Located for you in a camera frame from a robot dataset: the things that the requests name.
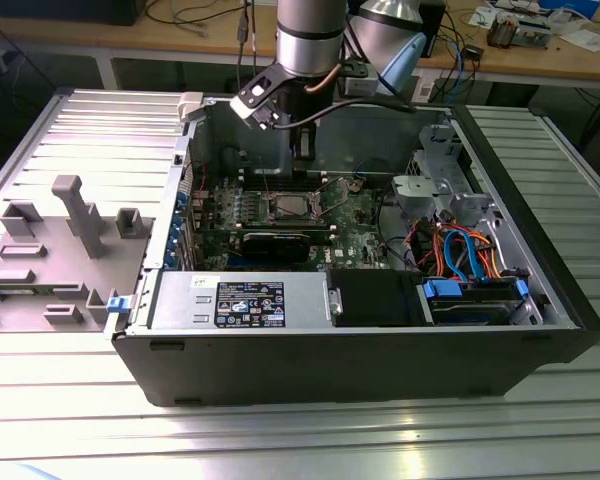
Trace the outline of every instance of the blue latch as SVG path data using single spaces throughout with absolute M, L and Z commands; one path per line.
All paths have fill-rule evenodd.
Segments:
M 529 296 L 529 287 L 524 280 L 516 281 L 516 287 L 518 288 L 518 292 L 520 292 L 522 298 L 527 298 Z
M 429 280 L 423 288 L 427 298 L 462 296 L 460 284 L 455 280 Z
M 107 302 L 107 312 L 129 313 L 131 311 L 132 301 L 133 295 L 126 295 L 123 297 L 111 297 Z

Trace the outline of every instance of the slotted metal surface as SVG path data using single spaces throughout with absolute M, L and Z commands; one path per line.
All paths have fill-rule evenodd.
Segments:
M 103 216 L 138 208 L 155 218 L 173 148 L 182 134 L 180 94 L 76 90 L 52 100 L 19 164 L 0 189 L 0 215 L 11 200 L 31 200 L 44 216 L 66 216 L 51 194 L 57 175 L 79 175 L 82 197 Z M 0 236 L 4 227 L 0 223 Z
M 526 109 L 469 111 L 600 316 L 600 180 L 547 119 Z
M 563 171 L 547 184 L 590 183 L 579 168 Z M 550 235 L 587 242 L 564 223 L 573 211 L 556 210 L 535 207 L 553 220 L 543 223 Z M 586 224 L 600 234 L 593 211 Z M 574 262 L 600 312 L 600 262 Z M 0 459 L 85 479 L 600 479 L 600 344 L 504 398 L 167 409 L 145 400 L 100 334 L 0 335 Z

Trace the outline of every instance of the paper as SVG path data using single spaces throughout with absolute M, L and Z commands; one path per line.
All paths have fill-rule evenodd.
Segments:
M 496 14 L 500 11 L 499 8 L 477 7 L 471 20 L 469 20 L 469 25 L 489 29 L 496 18 Z
M 560 38 L 590 52 L 600 51 L 600 34 L 589 30 L 578 30 L 568 35 L 562 35 Z

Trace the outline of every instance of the connector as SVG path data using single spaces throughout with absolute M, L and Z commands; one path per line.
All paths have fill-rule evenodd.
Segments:
M 242 15 L 238 22 L 238 43 L 244 45 L 249 38 L 249 17 Z

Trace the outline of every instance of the floor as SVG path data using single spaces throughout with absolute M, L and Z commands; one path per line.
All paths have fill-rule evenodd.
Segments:
M 59 87 L 101 88 L 95 62 L 91 59 L 41 54 L 32 54 L 31 59 Z M 235 75 L 235 67 L 228 65 L 186 64 L 179 74 L 174 63 L 145 60 L 117 60 L 116 69 L 127 90 L 187 89 L 224 93 L 229 91 L 227 88 Z M 454 103 L 484 104 L 490 88 L 488 82 L 476 82 L 470 98 L 464 93 L 455 98 Z M 15 100 L 11 97 L 12 92 L 17 94 Z M 591 93 L 600 96 L 600 91 Z M 22 57 L 15 56 L 10 61 L 9 72 L 0 77 L 0 168 L 51 94 L 51 89 Z M 593 109 L 574 89 L 557 87 L 541 87 L 530 106 L 544 110 L 573 142 L 577 141 Z M 600 133 L 585 152 L 585 157 L 600 175 Z

